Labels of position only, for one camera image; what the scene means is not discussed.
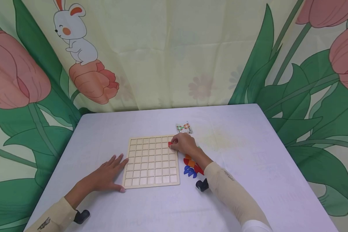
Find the grid square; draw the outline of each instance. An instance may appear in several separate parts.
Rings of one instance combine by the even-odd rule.
[[[156,176],[155,177],[155,184],[161,184],[161,183],[162,183],[161,176]]]
[[[132,171],[127,171],[125,178],[133,178],[133,172]]]
[[[140,169],[140,164],[134,164],[134,170],[139,170]]]
[[[162,162],[156,162],[155,168],[162,168]]]
[[[132,171],[134,169],[134,164],[128,164],[127,165],[127,170]]]
[[[171,168],[175,167],[175,160],[169,161],[169,165],[170,165]]]
[[[149,169],[149,176],[155,176],[155,169]]]
[[[174,183],[176,181],[177,181],[177,176],[176,175],[170,176],[170,182],[171,183]]]
[[[139,177],[139,175],[140,175],[140,171],[134,171],[134,173],[133,173],[134,178]]]
[[[148,166],[149,166],[149,163],[142,163],[141,166],[140,166],[140,168],[141,168],[141,169],[147,169]]]
[[[142,157],[135,157],[135,163],[142,163]]]
[[[147,177],[140,179],[140,185],[146,185],[147,184]]]
[[[147,184],[152,185],[152,184],[154,184],[154,183],[155,183],[155,178],[154,178],[154,177],[149,177],[149,178],[147,179]]]
[[[170,176],[163,176],[162,183],[170,183]]]
[[[134,178],[132,185],[139,185],[139,178]]]
[[[155,169],[155,176],[161,176],[162,175],[162,169]]]
[[[147,170],[141,170],[140,177],[145,177],[145,176],[147,176]]]
[[[169,167],[169,161],[163,161],[162,162],[162,167],[163,168],[168,168]]]
[[[131,186],[132,179],[126,179],[125,180],[125,186]]]
[[[177,173],[176,168],[170,168],[170,175],[175,175]]]
[[[169,175],[169,169],[162,169],[163,175]]]

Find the green leaf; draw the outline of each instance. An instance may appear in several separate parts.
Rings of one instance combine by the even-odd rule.
[[[297,138],[310,131],[321,118],[311,118],[305,120],[293,120],[285,118],[269,118],[273,129],[281,139],[283,144],[295,142]]]
[[[326,49],[316,54],[313,54],[312,56],[309,56],[305,61],[303,61],[303,63],[300,65],[308,79],[308,83],[313,83],[326,76],[335,74],[329,60],[329,53],[330,49]],[[336,82],[337,80],[333,80],[328,83],[314,87],[309,91],[309,93],[317,93],[318,91],[323,90],[324,88]]]
[[[274,56],[270,59],[270,61],[268,61],[268,63],[260,68],[252,77],[249,88],[247,89],[247,94],[245,94],[245,96],[247,96],[247,102],[245,101],[245,103],[255,103],[260,90],[264,87],[265,80],[269,74],[269,71],[275,63],[278,54],[280,53],[280,49],[278,49]]]
[[[288,86],[285,89],[284,96],[297,91],[300,88],[308,85],[308,79],[304,71],[296,64],[292,64],[293,73],[291,79],[288,82]],[[309,103],[311,102],[311,96],[309,91],[305,91],[289,100],[282,103],[283,118],[286,119],[304,119],[308,112]]]
[[[325,195],[318,198],[328,215],[342,217],[348,215],[348,199],[336,189],[326,185]]]
[[[38,110],[40,122],[43,127],[49,126],[44,115]],[[0,109],[0,128],[8,136],[19,134],[23,131],[36,128],[30,110],[27,106],[15,109]]]
[[[260,90],[260,93],[255,103],[257,103],[259,107],[262,109],[262,111],[264,112],[274,103],[281,100],[287,85],[288,83],[285,83],[283,85],[265,86],[264,88]],[[281,104],[279,104],[276,107],[269,110],[268,112],[265,112],[265,115],[267,118],[271,118],[281,111],[282,111],[282,107],[281,107]]]
[[[35,181],[39,186],[41,186],[44,189],[55,167],[57,166],[58,161],[54,156],[48,156],[37,151],[33,152],[37,164]]]
[[[348,172],[333,154],[317,147],[286,149],[307,181],[330,186],[348,199]]]
[[[313,117],[323,119],[313,128],[310,139],[348,135],[348,89],[339,82],[335,90],[322,101]]]
[[[42,191],[35,179],[0,182],[0,226],[29,217]]]
[[[72,131],[64,127],[57,126],[44,127],[44,131],[54,149],[57,151],[57,154],[60,156],[71,138]],[[37,129],[27,130],[9,138],[4,143],[4,146],[11,144],[23,145],[34,151],[47,155],[53,155]]]
[[[228,104],[244,103],[245,93],[254,74],[268,63],[274,42],[274,24],[271,9],[266,6],[264,19],[253,50]]]

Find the finger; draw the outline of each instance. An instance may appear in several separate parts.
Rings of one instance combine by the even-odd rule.
[[[118,156],[118,158],[115,159],[115,160],[112,162],[111,166],[112,166],[113,168],[114,168],[115,166],[117,166],[117,165],[121,162],[122,157],[123,157],[123,154],[121,153],[121,154]]]
[[[111,184],[110,190],[115,190],[115,191],[119,191],[120,193],[125,193],[125,188],[123,186],[116,185],[114,183]]]
[[[111,165],[113,161],[115,161],[116,155],[113,155],[111,159],[108,161],[107,165]]]
[[[121,171],[121,170],[125,167],[125,165],[128,163],[128,161],[129,161],[128,158],[124,159],[124,160],[116,167],[117,170],[118,170],[118,171]]]

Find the black clip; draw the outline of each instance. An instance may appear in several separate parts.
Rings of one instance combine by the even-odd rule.
[[[84,210],[82,213],[80,213],[77,210],[75,219],[73,221],[76,222],[77,224],[82,224],[89,216],[90,216],[90,213],[88,210]]]

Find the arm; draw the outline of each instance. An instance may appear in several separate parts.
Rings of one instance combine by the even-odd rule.
[[[204,170],[210,190],[221,200],[243,227],[248,227],[250,220],[262,222],[271,231],[269,222],[257,202],[225,169],[213,162],[201,148],[196,146],[195,140],[186,133],[179,133],[172,139],[171,149],[190,155]]]
[[[76,183],[64,198],[52,205],[26,232],[62,232],[66,230],[76,216],[75,209],[93,191],[115,190],[125,193],[123,186],[113,183],[115,177],[128,162],[128,158],[121,162],[122,157],[123,154],[117,159],[115,155],[112,156],[108,162]]]

